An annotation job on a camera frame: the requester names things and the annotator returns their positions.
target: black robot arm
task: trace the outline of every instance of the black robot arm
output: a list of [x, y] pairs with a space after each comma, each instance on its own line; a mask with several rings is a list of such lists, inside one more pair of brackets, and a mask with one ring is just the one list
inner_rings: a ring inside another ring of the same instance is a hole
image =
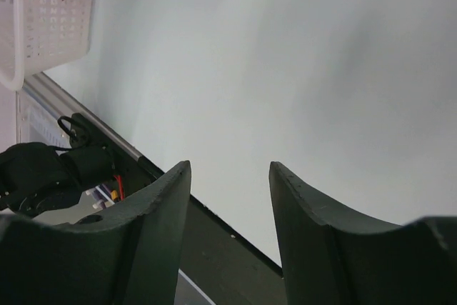
[[116, 182], [115, 176], [125, 176], [127, 195], [157, 179], [144, 157], [132, 159], [82, 115], [58, 122], [69, 135], [70, 149], [31, 142], [0, 154], [0, 210], [35, 217], [78, 204], [83, 191]]

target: red wire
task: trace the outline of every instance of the red wire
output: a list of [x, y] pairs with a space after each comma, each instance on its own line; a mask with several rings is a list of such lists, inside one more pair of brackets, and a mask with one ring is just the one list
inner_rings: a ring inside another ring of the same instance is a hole
[[119, 184], [119, 193], [121, 194], [121, 200], [124, 200], [125, 194], [124, 187], [122, 186], [122, 178], [120, 175], [115, 175], [114, 178], [117, 180], [117, 183]]

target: black cable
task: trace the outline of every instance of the black cable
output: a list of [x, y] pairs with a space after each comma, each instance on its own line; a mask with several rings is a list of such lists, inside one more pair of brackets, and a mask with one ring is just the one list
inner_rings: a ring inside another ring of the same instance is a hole
[[67, 122], [72, 126], [80, 128], [84, 132], [83, 141], [77, 148], [62, 148], [60, 146], [50, 146], [51, 148], [53, 148], [55, 151], [72, 151], [75, 149], [84, 148], [85, 146], [89, 145], [90, 135], [85, 126], [81, 125], [80, 123], [78, 123], [77, 121], [68, 116], [62, 116], [59, 119], [57, 119], [57, 124], [59, 125], [60, 129], [62, 129], [62, 131], [70, 137], [70, 140], [73, 140], [75, 142], [78, 142], [81, 138], [78, 135], [76, 135], [75, 131], [70, 130], [64, 122]]

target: black plastic part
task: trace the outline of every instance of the black plastic part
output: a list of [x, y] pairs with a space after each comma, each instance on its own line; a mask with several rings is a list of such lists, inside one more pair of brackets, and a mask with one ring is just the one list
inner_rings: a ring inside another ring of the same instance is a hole
[[457, 218], [386, 223], [277, 162], [270, 188], [290, 305], [457, 303]]
[[[140, 157], [136, 161], [82, 114], [74, 114], [71, 118], [79, 124], [71, 127], [76, 132], [76, 135], [88, 134], [91, 145], [104, 147], [111, 154], [115, 167], [114, 173], [121, 176], [126, 196], [130, 196], [152, 184], [160, 177], [154, 164], [144, 157]], [[87, 133], [81, 130], [81, 126], [86, 129]], [[79, 145], [73, 143], [72, 147], [77, 148]], [[109, 186], [112, 189], [119, 189], [117, 182], [114, 180], [109, 183]]]
[[1, 303], [172, 305], [190, 186], [181, 162], [80, 224], [0, 215]]
[[44, 204], [38, 204], [59, 189], [83, 191], [57, 153], [39, 142], [17, 144], [0, 154], [0, 185], [0, 209], [27, 216], [41, 213]]
[[87, 146], [60, 155], [82, 189], [92, 189], [114, 174], [113, 158], [102, 146]]
[[21, 208], [16, 212], [33, 218], [46, 211], [67, 209], [79, 203], [81, 192], [82, 190], [78, 186], [42, 191], [33, 198], [25, 199]]

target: white plastic basket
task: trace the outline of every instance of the white plastic basket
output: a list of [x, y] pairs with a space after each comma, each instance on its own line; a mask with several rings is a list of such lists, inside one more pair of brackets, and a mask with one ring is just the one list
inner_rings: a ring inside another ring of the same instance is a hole
[[92, 0], [0, 0], [0, 82], [79, 59], [89, 48]]

